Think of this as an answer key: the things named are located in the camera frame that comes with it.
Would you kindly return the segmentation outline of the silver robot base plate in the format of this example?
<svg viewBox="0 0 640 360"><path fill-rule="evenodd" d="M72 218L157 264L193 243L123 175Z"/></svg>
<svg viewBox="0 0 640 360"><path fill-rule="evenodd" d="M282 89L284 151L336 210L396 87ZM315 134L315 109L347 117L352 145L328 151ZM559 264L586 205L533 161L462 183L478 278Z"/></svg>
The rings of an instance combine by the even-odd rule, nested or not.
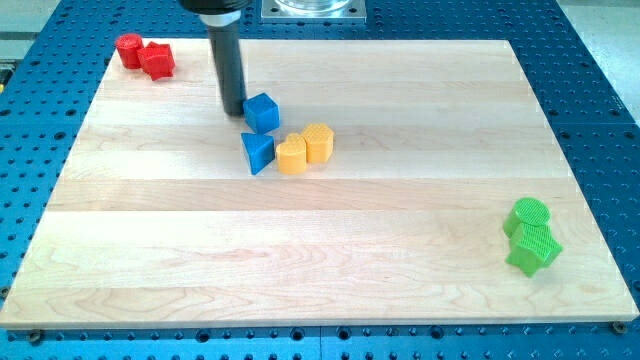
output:
<svg viewBox="0 0 640 360"><path fill-rule="evenodd" d="M367 19L365 0L262 0L260 15L267 22Z"/></svg>

